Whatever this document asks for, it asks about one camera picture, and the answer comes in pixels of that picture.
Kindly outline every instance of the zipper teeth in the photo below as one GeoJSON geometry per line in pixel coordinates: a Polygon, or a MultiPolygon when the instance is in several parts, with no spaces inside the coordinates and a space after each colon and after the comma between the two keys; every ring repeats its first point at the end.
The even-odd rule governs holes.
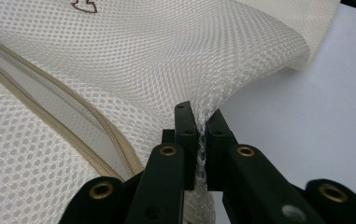
{"type": "MultiPolygon", "coordinates": [[[[35,73],[39,74],[43,78],[45,78],[47,81],[51,82],[53,85],[57,86],[64,92],[66,92],[68,95],[70,95],[73,99],[75,99],[78,103],[84,106],[96,119],[97,121],[102,125],[102,127],[106,130],[108,137],[112,141],[113,145],[115,146],[117,152],[119,153],[122,163],[124,164],[124,167],[128,173],[129,176],[136,175],[140,173],[143,170],[143,165],[141,164],[140,160],[136,156],[132,146],[129,144],[129,142],[123,137],[123,135],[120,133],[120,131],[112,124],[110,123],[100,112],[98,112],[92,105],[90,105],[88,102],[86,102],[84,99],[82,99],[80,96],[78,96],[74,91],[70,90],[65,84],[57,80],[55,77],[50,76],[43,70],[35,67],[33,64],[27,62],[24,60],[21,56],[17,55],[16,53],[12,52],[11,50],[7,49],[6,47],[2,46],[0,44],[0,50],[2,50],[5,54],[9,55],[10,57],[14,58],[18,62],[26,65],[28,68],[30,68],[32,71],[35,73]]],[[[20,90],[17,86],[15,86],[21,94],[24,94],[25,97],[27,97],[32,103],[34,103],[36,106],[39,106],[41,110],[45,111],[42,109],[40,105],[38,105],[35,101],[30,99],[28,95],[26,95],[22,90],[20,90]]],[[[57,121],[57,123],[60,123],[63,125],[59,120],[57,120],[53,115],[45,111],[47,114],[49,114],[53,120],[57,121]]],[[[82,144],[84,144],[76,135],[75,138],[79,140],[82,144]]],[[[91,157],[95,161],[99,161],[103,164],[105,164],[107,167],[109,167],[99,156],[94,153],[88,146],[86,146],[86,151],[90,151],[89,154],[91,154],[91,157]]]]}

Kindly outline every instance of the metal grommet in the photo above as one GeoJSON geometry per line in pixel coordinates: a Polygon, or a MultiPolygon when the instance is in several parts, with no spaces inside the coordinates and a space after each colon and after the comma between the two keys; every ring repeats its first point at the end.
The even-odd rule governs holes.
{"type": "Polygon", "coordinates": [[[236,152],[245,157],[251,157],[254,156],[254,150],[251,149],[250,147],[239,147],[236,152]]]}
{"type": "Polygon", "coordinates": [[[173,156],[177,154],[177,150],[174,147],[162,147],[160,153],[165,156],[173,156]]]}
{"type": "Polygon", "coordinates": [[[346,193],[330,184],[323,184],[319,187],[320,193],[327,199],[336,203],[344,203],[348,196],[346,193]]]}
{"type": "Polygon", "coordinates": [[[90,189],[90,196],[93,199],[99,200],[108,197],[111,193],[113,193],[114,187],[108,181],[102,181],[95,184],[90,189]]]}

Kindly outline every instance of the clamp jaw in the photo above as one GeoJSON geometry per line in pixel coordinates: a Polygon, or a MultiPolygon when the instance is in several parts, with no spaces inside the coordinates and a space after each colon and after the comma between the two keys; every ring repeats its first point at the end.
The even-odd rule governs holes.
{"type": "MultiPolygon", "coordinates": [[[[125,183],[101,176],[86,183],[60,223],[182,223],[184,190],[193,190],[199,133],[190,102],[175,107],[175,130],[145,170],[125,183]]],[[[207,189],[223,191],[231,223],[356,223],[356,194],[334,181],[290,184],[256,147],[236,142],[220,110],[206,124],[207,189]]]]}

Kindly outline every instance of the mesh bag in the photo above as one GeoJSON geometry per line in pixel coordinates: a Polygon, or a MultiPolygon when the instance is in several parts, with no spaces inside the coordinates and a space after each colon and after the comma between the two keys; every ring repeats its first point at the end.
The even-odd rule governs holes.
{"type": "MultiPolygon", "coordinates": [[[[248,82],[287,65],[306,66],[338,4],[240,2],[0,1],[0,45],[85,101],[86,109],[80,109],[74,106],[78,98],[57,94],[98,127],[99,135],[107,130],[92,116],[105,118],[132,147],[131,161],[146,164],[162,129],[174,128],[176,104],[192,102],[202,133],[212,113],[248,82]]],[[[27,79],[15,81],[17,87],[27,79]]],[[[6,85],[0,84],[0,222],[57,222],[79,187],[103,174],[6,85]]],[[[30,95],[36,98],[36,92],[30,95]]],[[[43,106],[53,102],[51,94],[38,95],[43,106]]],[[[54,113],[68,114],[68,107],[58,108],[54,113]]],[[[86,145],[99,137],[77,135],[86,145]]],[[[107,160],[107,153],[98,156],[107,160]]],[[[197,187],[185,201],[185,220],[191,223],[214,222],[212,198],[200,177],[204,164],[199,159],[197,187]]],[[[115,175],[127,179],[136,172],[122,173],[115,175]]]]}

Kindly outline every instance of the white surface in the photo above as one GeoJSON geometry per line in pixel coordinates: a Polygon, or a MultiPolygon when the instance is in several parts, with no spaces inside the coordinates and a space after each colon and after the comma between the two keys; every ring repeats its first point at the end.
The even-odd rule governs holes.
{"type": "MultiPolygon", "coordinates": [[[[293,184],[328,178],[356,192],[356,9],[341,5],[303,72],[285,69],[221,107],[238,142],[260,149],[293,184]]],[[[217,223],[229,223],[216,194],[217,223]]]]}

